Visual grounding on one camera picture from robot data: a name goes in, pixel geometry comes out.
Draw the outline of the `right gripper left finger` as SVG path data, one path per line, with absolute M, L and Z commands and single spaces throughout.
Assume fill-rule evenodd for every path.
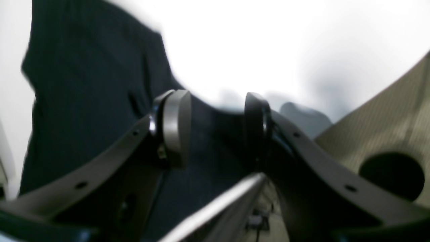
M 18 242 L 137 242 L 159 180 L 188 161 L 191 93 L 170 90 L 109 149 L 75 171 L 1 203 L 1 235 Z

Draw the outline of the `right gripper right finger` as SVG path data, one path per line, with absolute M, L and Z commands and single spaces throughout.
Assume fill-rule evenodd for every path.
M 274 183 L 291 242 L 428 242 L 429 210 L 351 172 L 256 92 L 246 95 L 247 154 Z

